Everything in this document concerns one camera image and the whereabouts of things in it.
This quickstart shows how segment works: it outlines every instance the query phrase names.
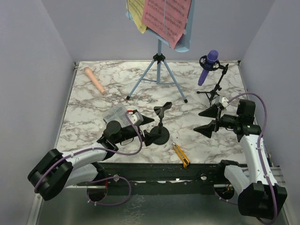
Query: pink paper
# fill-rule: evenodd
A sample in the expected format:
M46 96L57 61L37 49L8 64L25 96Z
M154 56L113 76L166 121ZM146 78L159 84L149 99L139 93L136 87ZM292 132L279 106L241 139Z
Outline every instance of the pink paper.
M191 0L145 0L142 22L174 49L184 32L190 5Z

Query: microphone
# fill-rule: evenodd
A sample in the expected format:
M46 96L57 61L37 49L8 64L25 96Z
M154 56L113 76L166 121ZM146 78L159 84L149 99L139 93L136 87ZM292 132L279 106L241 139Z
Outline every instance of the microphone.
M204 62L205 67L212 68L213 65L215 64L215 62L218 60L218 56L219 56L219 53L216 50L211 50L210 53L208 53L208 55L206 57L206 61ZM199 77L199 81L198 81L199 86L202 86L202 84L204 83L208 72L209 72L208 70L203 69L203 71Z

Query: white marble surface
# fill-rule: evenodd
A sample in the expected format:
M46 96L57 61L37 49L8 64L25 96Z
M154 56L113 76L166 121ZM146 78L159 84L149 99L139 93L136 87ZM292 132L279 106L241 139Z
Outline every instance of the white marble surface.
M175 85L156 85L154 82L142 81L131 99L125 100L137 80L148 66L149 61L111 61L81 62L75 78L74 86L67 106L57 149L74 150L94 143L105 128L102 113L121 102L127 109L137 109L145 116L155 118L155 122L142 126L142 130L151 130L157 125L158 116L154 106L162 106L171 101L173 106L165 112L164 126L172 139L182 148L191 163L218 163L221 159L246 163L241 146L233 132L220 129L213 133L211 139L193 131L193 128L205 125L211 119L198 116L198 113L209 107L204 94L196 94L197 90L211 90L221 76L221 70L210 72L204 85L197 85L202 71L198 62L169 62L178 83L188 99L185 104ZM90 67L107 90L103 96L84 74L83 68ZM156 63L145 78L156 79ZM162 65L162 82L172 82L166 68ZM221 82L221 95L227 98L244 92L237 63L230 63L229 70ZM228 113L235 114L238 100L232 102ZM138 149L138 139L126 146L119 146L119 151L134 152ZM106 162L134 163L180 163L180 159L171 148L171 141L162 146L152 144L143 147L134 156L115 154Z

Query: wall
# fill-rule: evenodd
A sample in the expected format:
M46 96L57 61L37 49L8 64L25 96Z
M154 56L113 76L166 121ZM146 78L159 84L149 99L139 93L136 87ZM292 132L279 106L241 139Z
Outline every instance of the wall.
M0 224L26 224L27 175L53 148L74 64L40 0L0 3Z
M266 147L275 165L282 168L295 212L300 212L299 9L299 0L276 0L240 67L248 90L266 103ZM256 115L263 124L263 109L258 102Z
M191 49L163 45L167 60L199 60L217 49L241 60L274 0L195 0ZM125 0L42 0L70 55L80 60L151 60L157 39L125 17Z

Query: paper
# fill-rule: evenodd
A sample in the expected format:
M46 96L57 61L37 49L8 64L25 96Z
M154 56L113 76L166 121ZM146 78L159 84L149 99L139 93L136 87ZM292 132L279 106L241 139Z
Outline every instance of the paper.
M145 33L147 26L142 22L145 0L127 0L126 9L128 9L127 3L136 27L142 34Z
M145 0L142 22L174 49L187 24L190 5L191 0Z

